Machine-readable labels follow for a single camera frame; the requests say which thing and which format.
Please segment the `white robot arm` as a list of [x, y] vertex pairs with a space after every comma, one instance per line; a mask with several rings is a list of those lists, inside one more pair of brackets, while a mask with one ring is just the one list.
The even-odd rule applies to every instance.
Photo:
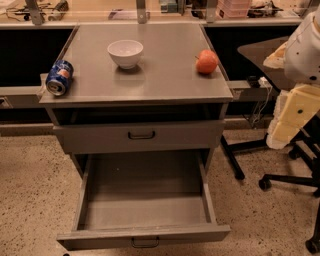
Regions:
[[293, 89], [282, 90], [277, 97], [267, 131], [267, 146], [282, 149], [320, 110], [320, 7], [305, 17], [263, 65], [283, 68], [285, 76], [295, 83]]

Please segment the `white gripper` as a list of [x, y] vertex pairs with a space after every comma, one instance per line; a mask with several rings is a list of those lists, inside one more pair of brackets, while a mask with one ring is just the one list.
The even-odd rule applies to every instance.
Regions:
[[300, 24], [288, 43], [280, 45], [263, 65], [284, 68], [285, 76], [298, 83], [278, 96], [267, 130], [267, 146], [283, 149], [320, 111], [320, 35], [315, 24]]

